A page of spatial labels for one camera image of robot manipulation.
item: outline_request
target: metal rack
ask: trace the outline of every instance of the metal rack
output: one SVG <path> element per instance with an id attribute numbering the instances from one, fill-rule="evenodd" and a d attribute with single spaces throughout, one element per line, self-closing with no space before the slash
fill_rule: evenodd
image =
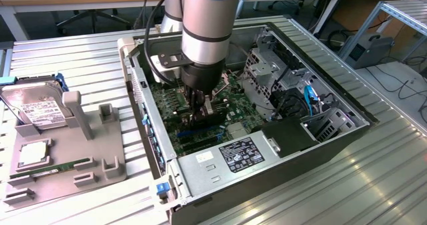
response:
<path id="1" fill-rule="evenodd" d="M 424 42 L 427 36 L 427 0 L 400 0 L 400 1 L 380 1 L 368 15 L 358 32 L 353 38 L 345 43 L 338 52 L 338 56 L 342 60 L 348 57 L 353 50 L 361 35 L 366 32 L 372 21 L 376 19 L 378 12 L 384 11 L 389 16 L 398 19 L 405 25 L 414 29 L 422 38 L 416 42 L 409 49 L 404 58 L 410 55 L 417 46 Z"/>

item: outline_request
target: power supply label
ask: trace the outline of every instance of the power supply label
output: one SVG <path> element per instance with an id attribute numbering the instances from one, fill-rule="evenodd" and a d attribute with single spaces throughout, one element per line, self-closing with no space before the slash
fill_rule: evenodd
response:
<path id="1" fill-rule="evenodd" d="M 22 104 L 19 105 L 19 109 L 35 126 L 65 121 L 63 114 L 54 100 Z"/>
<path id="2" fill-rule="evenodd" d="M 240 172 L 265 160 L 250 137 L 221 146 L 218 151 L 233 173 Z"/>

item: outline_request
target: green circuit board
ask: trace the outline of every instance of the green circuit board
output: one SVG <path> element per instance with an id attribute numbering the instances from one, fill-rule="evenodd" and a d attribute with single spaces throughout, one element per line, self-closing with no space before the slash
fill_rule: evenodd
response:
<path id="1" fill-rule="evenodd" d="M 162 89 L 158 83 L 149 85 L 167 137 L 178 157 L 234 139 L 226 129 L 229 125 L 240 123 L 246 133 L 250 133 L 252 129 L 264 123 L 262 117 L 252 107 L 252 103 L 246 98 L 238 83 L 237 77 L 229 74 L 228 85 L 212 100 L 213 103 L 214 101 L 226 99 L 228 106 L 225 108 L 226 115 L 224 122 L 218 125 L 191 131 L 179 130 L 181 118 L 177 115 L 177 112 L 189 109 L 183 97 L 182 84 L 178 83 L 178 87 L 169 89 Z M 218 91 L 224 85 L 225 81 L 221 78 L 213 92 Z"/>

